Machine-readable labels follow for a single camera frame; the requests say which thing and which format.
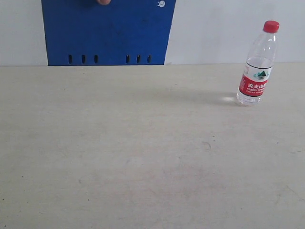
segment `blue panel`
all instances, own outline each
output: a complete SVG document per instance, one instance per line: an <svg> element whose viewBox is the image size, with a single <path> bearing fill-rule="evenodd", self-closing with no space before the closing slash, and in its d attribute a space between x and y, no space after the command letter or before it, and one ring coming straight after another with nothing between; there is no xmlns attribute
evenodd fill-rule
<svg viewBox="0 0 305 229"><path fill-rule="evenodd" d="M175 0L42 0L49 65L164 64Z"/></svg>

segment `beige table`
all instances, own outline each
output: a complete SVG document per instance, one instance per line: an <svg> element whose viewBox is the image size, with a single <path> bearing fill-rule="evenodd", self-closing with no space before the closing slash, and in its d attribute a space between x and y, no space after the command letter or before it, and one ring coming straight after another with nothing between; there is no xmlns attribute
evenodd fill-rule
<svg viewBox="0 0 305 229"><path fill-rule="evenodd" d="M304 64L0 68L0 229L304 229Z"/></svg>

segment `plastic bottle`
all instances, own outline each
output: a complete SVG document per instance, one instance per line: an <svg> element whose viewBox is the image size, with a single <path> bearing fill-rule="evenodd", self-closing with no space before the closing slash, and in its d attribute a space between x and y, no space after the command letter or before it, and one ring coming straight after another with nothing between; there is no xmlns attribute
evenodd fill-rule
<svg viewBox="0 0 305 229"><path fill-rule="evenodd" d="M280 24L266 21L261 35L254 41L244 67L237 100L251 106L261 101L276 54L276 33Z"/></svg>

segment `hand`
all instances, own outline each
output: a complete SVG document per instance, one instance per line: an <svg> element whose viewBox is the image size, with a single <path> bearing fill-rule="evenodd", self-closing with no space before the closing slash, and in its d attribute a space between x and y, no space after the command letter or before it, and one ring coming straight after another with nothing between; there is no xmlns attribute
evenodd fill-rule
<svg viewBox="0 0 305 229"><path fill-rule="evenodd" d="M97 0L97 2L102 5L108 5L110 3L110 1L111 0Z"/></svg>

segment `wall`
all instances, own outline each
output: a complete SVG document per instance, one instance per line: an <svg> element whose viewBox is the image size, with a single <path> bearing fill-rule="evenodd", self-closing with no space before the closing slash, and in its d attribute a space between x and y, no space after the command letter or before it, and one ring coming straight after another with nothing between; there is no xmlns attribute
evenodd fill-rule
<svg viewBox="0 0 305 229"><path fill-rule="evenodd" d="M281 23L277 61L303 62L303 9L299 0L177 0L165 64L244 62L272 19ZM0 65L47 64L40 0L0 1L0 21Z"/></svg>

